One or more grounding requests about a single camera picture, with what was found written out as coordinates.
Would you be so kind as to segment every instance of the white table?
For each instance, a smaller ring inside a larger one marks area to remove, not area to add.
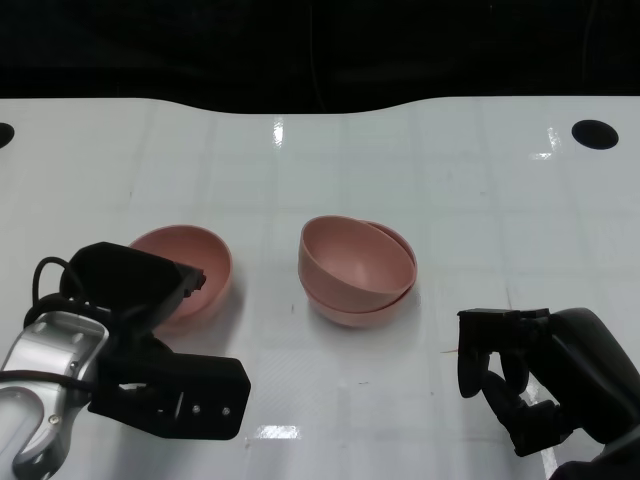
[[[0,357],[21,329],[33,269],[158,226],[220,234],[235,262],[218,322],[169,341],[239,358],[252,381],[230,442],[167,441],[82,412],[55,478],[520,479],[590,459],[576,432],[519,459],[482,396],[458,392],[456,312],[593,309],[640,365],[640,100],[436,99],[353,115],[229,115],[161,101],[2,100]],[[577,144],[595,118],[620,135]],[[412,313],[352,331],[309,310],[302,224],[375,220],[416,251]],[[49,267],[44,293],[59,277]],[[529,400],[545,398],[531,383]]]

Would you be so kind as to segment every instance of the stacked bowls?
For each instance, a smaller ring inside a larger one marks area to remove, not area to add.
[[[417,265],[409,244],[390,228],[324,216],[302,229],[298,275],[321,315],[366,327],[394,318],[415,284]]]

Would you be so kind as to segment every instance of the black cable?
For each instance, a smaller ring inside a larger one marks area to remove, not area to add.
[[[313,91],[316,95],[316,100],[320,105],[322,113],[327,113],[327,108],[322,100],[322,93],[320,92],[320,85],[318,84],[318,76],[316,75],[316,62],[313,57],[313,4],[312,0],[309,0],[309,64],[311,67],[311,79],[313,81]]]
[[[57,373],[38,372],[36,370],[6,370],[0,372],[0,383],[15,381],[57,383],[62,387],[74,388],[88,393],[95,390],[94,385],[89,382]]]
[[[78,277],[78,275],[73,270],[71,265],[69,265],[68,262],[65,262],[61,258],[58,258],[58,257],[47,257],[47,258],[43,258],[42,260],[40,260],[40,263],[38,263],[38,266],[36,267],[35,271],[33,272],[33,284],[31,285],[31,300],[33,301],[34,305],[36,303],[38,303],[38,300],[40,300],[40,293],[39,293],[40,275],[42,274],[42,270],[44,269],[44,267],[46,267],[50,263],[55,263],[56,265],[60,265],[62,268],[64,268],[65,272],[67,274],[69,274],[69,277],[71,277],[71,280],[73,281],[73,283],[75,284],[76,288],[78,289],[78,292],[80,292],[79,300],[81,300],[81,301],[85,301],[86,300],[89,303],[91,303],[89,298],[87,298],[87,295],[84,292],[84,288],[82,287],[82,282],[80,281],[80,277]]]

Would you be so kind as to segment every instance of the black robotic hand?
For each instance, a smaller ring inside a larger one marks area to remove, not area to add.
[[[591,463],[569,463],[554,479],[640,478],[640,375],[590,310],[460,312],[458,384],[480,391],[509,432],[515,452],[529,455],[583,428],[604,451]],[[488,370],[500,354],[504,379]],[[531,372],[557,399],[527,405]]]

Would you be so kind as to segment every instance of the bowl rim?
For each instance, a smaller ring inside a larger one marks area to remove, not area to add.
[[[318,261],[314,258],[313,255],[311,255],[311,252],[309,251],[309,249],[307,248],[306,242],[304,241],[304,233],[307,229],[307,227],[309,226],[309,224],[311,222],[315,222],[316,220],[320,220],[320,219],[325,219],[325,218],[339,218],[342,220],[350,220],[353,222],[357,222],[361,225],[365,225],[367,228],[370,228],[372,230],[374,230],[376,233],[379,233],[381,235],[384,235],[385,237],[387,237],[389,240],[391,240],[394,244],[398,245],[400,247],[400,250],[402,250],[402,252],[407,256],[407,258],[409,259],[409,263],[411,264],[411,266],[413,267],[413,273],[411,274],[411,279],[409,280],[409,282],[406,283],[406,285],[404,285],[402,288],[398,288],[396,290],[393,291],[379,291],[379,290],[372,290],[372,289],[368,289],[368,288],[362,288],[362,287],[358,287],[357,285],[353,285],[351,283],[348,283],[344,280],[342,280],[341,278],[336,277],[335,275],[333,275],[332,273],[329,273],[322,265],[320,265],[318,263]],[[300,247],[304,249],[304,252],[307,256],[307,258],[309,258],[309,260],[311,260],[314,265],[319,268],[320,270],[322,270],[323,272],[326,272],[328,275],[330,275],[333,279],[335,279],[336,281],[340,282],[343,285],[348,286],[349,288],[354,288],[357,290],[360,290],[362,292],[366,292],[366,293],[373,293],[373,294],[378,294],[378,295],[393,295],[395,293],[397,293],[398,291],[400,291],[401,293],[398,295],[398,297],[396,298],[396,300],[398,298],[400,298],[404,292],[406,292],[406,290],[413,284],[415,283],[415,279],[417,276],[417,266],[416,263],[411,259],[411,255],[409,255],[409,253],[404,249],[404,247],[402,245],[400,245],[395,239],[393,239],[391,236],[387,235],[384,231],[380,230],[379,228],[371,225],[368,221],[366,220],[359,220],[357,218],[353,218],[353,217],[345,217],[343,215],[320,215],[318,217],[313,217],[312,219],[308,220],[304,226],[302,227],[302,231],[300,232]]]
[[[382,308],[378,308],[376,310],[367,310],[366,312],[344,312],[342,310],[337,310],[336,308],[330,307],[326,303],[321,302],[320,300],[318,300],[318,298],[309,290],[309,287],[307,287],[304,284],[304,282],[302,281],[302,278],[300,278],[300,285],[302,285],[302,289],[304,290],[304,293],[307,294],[307,297],[311,297],[314,302],[322,305],[324,308],[326,308],[327,310],[330,310],[332,312],[342,313],[342,314],[346,314],[346,315],[355,315],[355,316],[367,315],[367,314],[370,314],[370,313],[376,313],[376,312],[380,312],[382,310],[386,310],[387,308],[395,305],[400,300],[402,300],[404,297],[406,297],[409,294],[409,292],[411,290],[413,290],[413,287],[415,286],[415,284],[416,284],[416,282],[414,281],[411,285],[409,285],[409,287],[404,292],[402,292],[402,294],[398,298],[396,298],[393,302],[389,303],[388,305],[385,305]]]
[[[215,295],[212,295],[209,299],[208,302],[205,302],[202,307],[200,307],[198,310],[195,310],[194,312],[191,312],[188,315],[185,315],[183,317],[180,317],[181,319],[185,319],[185,318],[191,318],[196,316],[198,313],[201,313],[203,310],[205,310],[206,308],[208,308],[212,303],[216,302],[218,300],[218,298],[220,298],[223,294],[225,294],[225,292],[229,289],[229,286],[231,285],[231,278],[233,277],[233,256],[231,255],[231,250],[229,250],[229,246],[227,245],[227,243],[222,239],[222,237],[220,237],[220,235],[212,232],[211,230],[204,228],[204,227],[200,227],[198,225],[188,225],[188,224],[173,224],[173,225],[167,225],[165,227],[158,227],[158,228],[154,228],[153,230],[139,236],[138,238],[136,238],[133,242],[131,242],[129,244],[129,248],[136,248],[134,245],[141,241],[146,239],[147,237],[150,237],[152,235],[155,235],[159,232],[163,232],[166,230],[173,230],[175,228],[186,228],[186,229],[190,229],[190,230],[196,230],[199,231],[201,233],[205,233],[213,238],[215,238],[223,247],[224,250],[226,252],[227,258],[229,259],[229,274],[227,275],[227,279],[224,282],[224,285],[222,285],[222,288],[220,288]]]

